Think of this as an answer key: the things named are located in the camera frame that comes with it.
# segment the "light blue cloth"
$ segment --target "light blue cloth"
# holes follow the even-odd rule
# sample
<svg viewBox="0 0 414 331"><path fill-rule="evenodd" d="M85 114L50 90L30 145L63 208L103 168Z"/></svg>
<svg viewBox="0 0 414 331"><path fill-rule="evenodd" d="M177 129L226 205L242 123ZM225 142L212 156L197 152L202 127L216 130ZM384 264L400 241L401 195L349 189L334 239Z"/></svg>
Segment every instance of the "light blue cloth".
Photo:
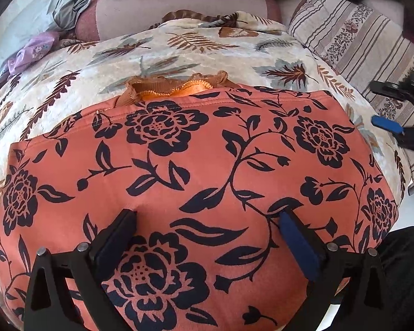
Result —
<svg viewBox="0 0 414 331"><path fill-rule="evenodd" d="M9 76L7 61L32 37L43 32L74 28L91 0L33 0L9 24L0 42L0 82Z"/></svg>

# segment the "leaf-patterned blanket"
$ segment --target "leaf-patterned blanket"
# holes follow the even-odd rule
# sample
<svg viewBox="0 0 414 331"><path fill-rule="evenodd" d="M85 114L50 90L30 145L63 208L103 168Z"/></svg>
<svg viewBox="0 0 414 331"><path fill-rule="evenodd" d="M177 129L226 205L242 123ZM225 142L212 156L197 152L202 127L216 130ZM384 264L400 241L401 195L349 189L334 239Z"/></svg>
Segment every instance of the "leaf-patterned blanket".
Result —
<svg viewBox="0 0 414 331"><path fill-rule="evenodd" d="M369 103L288 35L285 26L244 12L212 23L175 20L136 35L73 45L12 78L0 91L0 197L11 143L47 133L77 111L121 94L132 76L182 79L219 70L238 84L330 91L370 145L400 204L410 181L409 165L390 135L371 125ZM251 103L230 97L241 105ZM66 142L58 140L56 153L64 153ZM0 304L5 304L1 292Z"/></svg>

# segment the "metal bolt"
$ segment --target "metal bolt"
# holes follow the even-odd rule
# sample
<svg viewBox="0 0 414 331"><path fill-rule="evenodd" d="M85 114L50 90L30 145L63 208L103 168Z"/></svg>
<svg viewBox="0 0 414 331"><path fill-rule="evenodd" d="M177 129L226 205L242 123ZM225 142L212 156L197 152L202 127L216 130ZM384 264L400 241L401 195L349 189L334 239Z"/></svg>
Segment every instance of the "metal bolt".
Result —
<svg viewBox="0 0 414 331"><path fill-rule="evenodd" d="M370 254L371 256L377 256L377 250L370 247L368 249L368 254Z"/></svg>
<svg viewBox="0 0 414 331"><path fill-rule="evenodd" d="M85 252L89 248L89 243L79 243L77 246L77 250L79 252Z"/></svg>
<svg viewBox="0 0 414 331"><path fill-rule="evenodd" d="M47 249L44 246L42 246L40 249L37 250L37 255L43 256L44 254L46 254L46 252L47 252Z"/></svg>
<svg viewBox="0 0 414 331"><path fill-rule="evenodd" d="M330 252L336 252L336 251L339 249L339 247L337 246L337 244L336 244L336 243L328 243L328 244L327 244L327 249L328 249Z"/></svg>

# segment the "purple cloth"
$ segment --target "purple cloth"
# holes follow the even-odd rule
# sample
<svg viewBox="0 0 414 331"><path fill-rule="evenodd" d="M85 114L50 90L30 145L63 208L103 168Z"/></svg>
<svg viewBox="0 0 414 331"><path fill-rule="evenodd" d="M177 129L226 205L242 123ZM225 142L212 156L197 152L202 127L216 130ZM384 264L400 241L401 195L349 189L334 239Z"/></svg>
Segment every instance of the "purple cloth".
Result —
<svg viewBox="0 0 414 331"><path fill-rule="evenodd" d="M15 58L8 60L9 74L14 76L23 72L32 63L42 59L60 38L58 32L43 32L37 35L17 53Z"/></svg>

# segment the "striped pillow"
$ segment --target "striped pillow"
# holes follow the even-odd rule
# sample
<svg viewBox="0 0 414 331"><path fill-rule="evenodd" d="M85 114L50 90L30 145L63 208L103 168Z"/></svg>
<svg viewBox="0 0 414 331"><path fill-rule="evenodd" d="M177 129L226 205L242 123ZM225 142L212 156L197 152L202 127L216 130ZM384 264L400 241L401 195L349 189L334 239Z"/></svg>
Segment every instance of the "striped pillow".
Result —
<svg viewBox="0 0 414 331"><path fill-rule="evenodd" d="M368 101L376 112L414 126L414 106L373 94L371 80L397 83L414 70L414 44L402 28L365 5L347 0L307 0L288 33L319 55ZM414 182L414 152L406 151Z"/></svg>

